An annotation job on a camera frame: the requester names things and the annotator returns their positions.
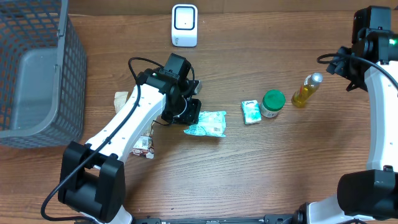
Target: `basket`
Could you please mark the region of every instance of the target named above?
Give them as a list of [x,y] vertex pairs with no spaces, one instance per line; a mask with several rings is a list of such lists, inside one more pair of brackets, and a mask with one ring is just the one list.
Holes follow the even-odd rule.
[[0,144],[78,141],[86,68],[67,0],[0,0]]

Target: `bottle of yellow liquid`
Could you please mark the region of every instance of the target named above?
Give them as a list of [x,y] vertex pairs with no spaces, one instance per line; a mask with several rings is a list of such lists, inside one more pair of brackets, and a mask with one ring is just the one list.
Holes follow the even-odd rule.
[[321,73],[309,75],[300,89],[293,94],[292,104],[299,108],[304,107],[310,96],[319,89],[322,80],[323,76]]

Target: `green lid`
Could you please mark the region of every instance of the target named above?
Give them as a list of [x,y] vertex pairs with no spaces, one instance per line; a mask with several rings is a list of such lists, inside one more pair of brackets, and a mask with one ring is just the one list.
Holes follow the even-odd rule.
[[262,104],[267,110],[279,111],[285,105],[286,99],[284,94],[279,90],[270,90],[262,99]]

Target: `wooden surface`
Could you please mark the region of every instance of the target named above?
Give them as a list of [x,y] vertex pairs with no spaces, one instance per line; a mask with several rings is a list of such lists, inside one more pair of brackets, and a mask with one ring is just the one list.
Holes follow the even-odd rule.
[[229,12],[351,11],[370,5],[398,6],[398,0],[70,0],[69,13],[83,15],[171,14],[176,4],[194,4],[200,14]]
[[[226,138],[188,136],[183,126],[156,126],[155,159],[131,156],[125,206],[136,217],[258,217],[290,213],[336,192],[343,174],[364,170],[369,151],[369,100],[315,59],[351,42],[354,12],[272,12],[200,16],[198,46],[172,47],[170,16],[73,17],[88,54],[85,134],[114,116],[116,91],[131,91],[130,57],[165,63],[186,57],[203,82],[202,110],[227,112]],[[398,14],[393,12],[394,30]],[[135,71],[152,65],[134,63]],[[323,72],[304,109],[290,97],[304,78]],[[275,119],[245,125],[244,100],[281,90]],[[0,148],[0,223],[49,223],[40,206],[56,186],[64,147]],[[74,215],[52,200],[47,213]],[[384,223],[396,223],[390,220]]]

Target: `teal packet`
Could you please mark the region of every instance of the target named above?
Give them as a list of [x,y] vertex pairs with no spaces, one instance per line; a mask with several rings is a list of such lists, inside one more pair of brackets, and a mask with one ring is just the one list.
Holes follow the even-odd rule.
[[257,100],[242,102],[242,110],[245,124],[254,124],[261,121],[260,107]]
[[194,136],[226,137],[224,134],[226,128],[225,115],[225,111],[201,111],[198,124],[189,126],[187,130],[184,130],[184,133]]

